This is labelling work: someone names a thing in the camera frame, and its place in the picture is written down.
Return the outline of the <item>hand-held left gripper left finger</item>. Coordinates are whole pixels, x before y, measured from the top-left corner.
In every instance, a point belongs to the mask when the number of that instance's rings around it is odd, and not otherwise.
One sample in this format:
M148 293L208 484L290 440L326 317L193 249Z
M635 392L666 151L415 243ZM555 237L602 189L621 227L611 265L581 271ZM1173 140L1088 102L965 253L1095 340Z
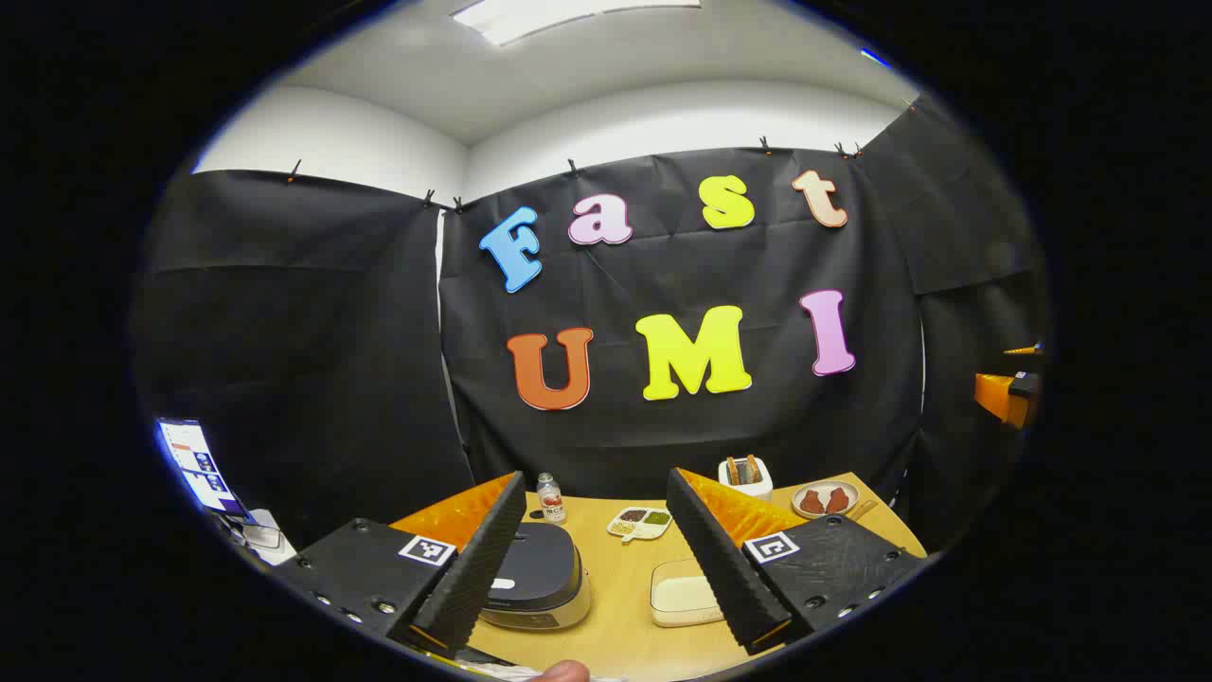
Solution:
M381 525L351 518L276 566L276 581L365 632L436 655L462 649L526 511L524 475Z

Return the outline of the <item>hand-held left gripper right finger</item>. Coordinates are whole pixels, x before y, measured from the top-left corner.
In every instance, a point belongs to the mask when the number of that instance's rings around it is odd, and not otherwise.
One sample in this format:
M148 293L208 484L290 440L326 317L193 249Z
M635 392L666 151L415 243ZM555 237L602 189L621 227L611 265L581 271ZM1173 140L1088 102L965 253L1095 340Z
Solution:
M861 617L926 564L844 514L808 521L684 469L667 506L749 655Z

